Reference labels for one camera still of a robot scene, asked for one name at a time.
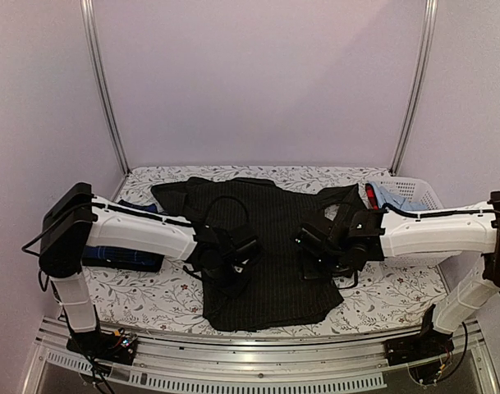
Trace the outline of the black pinstriped long sleeve shirt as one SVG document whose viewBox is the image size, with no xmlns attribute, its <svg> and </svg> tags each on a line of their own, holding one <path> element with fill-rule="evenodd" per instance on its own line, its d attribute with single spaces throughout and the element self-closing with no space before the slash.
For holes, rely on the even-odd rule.
<svg viewBox="0 0 500 394">
<path fill-rule="evenodd" d="M 305 194 L 284 190 L 264 179 L 210 181 L 192 177 L 152 186 L 151 193 L 172 216 L 202 219 L 225 230 L 248 221 L 259 238 L 264 251 L 237 298 L 203 285 L 203 315 L 215 330 L 256 331 L 316 324 L 344 301 L 332 277 L 322 281 L 300 277 L 300 247 L 291 237 L 302 220 L 323 216 L 332 205 L 349 203 L 363 209 L 358 185 Z"/>
</svg>

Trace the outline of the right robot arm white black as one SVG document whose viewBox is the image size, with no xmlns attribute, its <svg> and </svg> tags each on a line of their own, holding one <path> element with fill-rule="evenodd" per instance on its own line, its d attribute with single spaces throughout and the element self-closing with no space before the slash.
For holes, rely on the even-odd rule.
<svg viewBox="0 0 500 394">
<path fill-rule="evenodd" d="M 422 332 L 411 341 L 420 358 L 430 357 L 442 346 L 443 335 L 454 333 L 500 292 L 500 191 L 487 201 L 449 210 L 407 212 L 390 204 L 357 209 L 344 203 L 332 220 L 320 216 L 303 221 L 292 240 L 316 264 L 352 271 L 404 255 L 481 254 L 481 262 L 423 319 Z"/>
</svg>

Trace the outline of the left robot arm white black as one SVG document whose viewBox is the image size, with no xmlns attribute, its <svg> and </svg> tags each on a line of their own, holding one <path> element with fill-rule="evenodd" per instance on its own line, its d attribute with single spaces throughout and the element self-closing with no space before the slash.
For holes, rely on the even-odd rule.
<svg viewBox="0 0 500 394">
<path fill-rule="evenodd" d="M 79 182 L 45 214 L 41 232 L 22 246 L 35 256 L 57 289 L 78 344 L 92 356 L 109 348 L 82 273 L 87 247 L 111 247 L 180 260 L 186 269 L 224 294 L 236 297 L 247 283 L 246 269 L 259 257 L 259 238 L 250 222 L 232 230 L 115 204 Z"/>
</svg>

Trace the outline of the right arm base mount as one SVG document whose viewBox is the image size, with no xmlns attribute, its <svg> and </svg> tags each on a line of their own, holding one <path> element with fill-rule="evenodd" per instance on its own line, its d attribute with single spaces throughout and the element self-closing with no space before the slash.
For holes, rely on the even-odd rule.
<svg viewBox="0 0 500 394">
<path fill-rule="evenodd" d="M 454 350 L 452 333 L 435 329 L 434 310 L 435 305 L 426 309 L 418 333 L 383 342 L 384 356 L 390 366 L 411 363 Z"/>
</svg>

